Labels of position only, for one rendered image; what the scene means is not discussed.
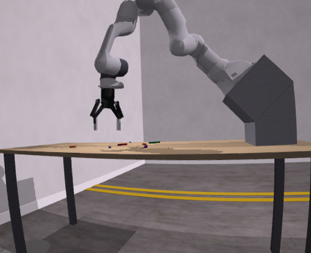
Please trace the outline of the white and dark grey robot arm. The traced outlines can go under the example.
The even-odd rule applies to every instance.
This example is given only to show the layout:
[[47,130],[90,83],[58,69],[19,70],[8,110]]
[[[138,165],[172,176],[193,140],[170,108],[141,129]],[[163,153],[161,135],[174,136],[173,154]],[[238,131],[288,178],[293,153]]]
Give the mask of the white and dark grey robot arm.
[[200,35],[188,33],[186,20],[174,0],[124,0],[115,22],[108,27],[95,59],[95,69],[101,74],[98,87],[124,88],[123,83],[115,78],[127,74],[128,63],[110,55],[114,39],[132,34],[138,16],[149,16],[155,10],[168,30],[169,51],[174,56],[192,56],[196,65],[222,90],[224,96],[256,64],[250,64],[246,60],[229,62],[227,59],[221,59],[210,50]]

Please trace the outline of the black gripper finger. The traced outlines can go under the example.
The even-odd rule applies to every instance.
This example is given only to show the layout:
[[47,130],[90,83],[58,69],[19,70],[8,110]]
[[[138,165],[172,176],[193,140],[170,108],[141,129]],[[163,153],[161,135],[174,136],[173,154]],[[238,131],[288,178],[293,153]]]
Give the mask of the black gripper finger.
[[94,127],[94,130],[98,130],[98,115],[106,107],[106,105],[109,103],[107,101],[103,106],[101,105],[100,108],[98,109],[98,111],[96,112],[100,102],[101,102],[100,99],[96,99],[95,105],[94,105],[94,107],[92,109],[92,112],[90,113],[90,116],[93,117],[93,127]]
[[122,113],[122,110],[119,106],[119,101],[115,101],[115,106],[113,105],[113,102],[110,102],[112,108],[110,108],[113,113],[115,114],[115,116],[117,117],[117,130],[121,130],[120,128],[120,124],[121,124],[121,121],[120,119],[123,117],[123,113]]

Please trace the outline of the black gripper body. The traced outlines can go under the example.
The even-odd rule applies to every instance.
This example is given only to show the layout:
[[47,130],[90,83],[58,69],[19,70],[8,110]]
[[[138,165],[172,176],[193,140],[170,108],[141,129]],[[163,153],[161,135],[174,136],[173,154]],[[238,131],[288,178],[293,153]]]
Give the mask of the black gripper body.
[[102,106],[108,101],[109,103],[106,105],[105,108],[112,108],[110,102],[115,103],[114,101],[115,98],[115,89],[113,88],[102,88],[101,89],[101,104]]

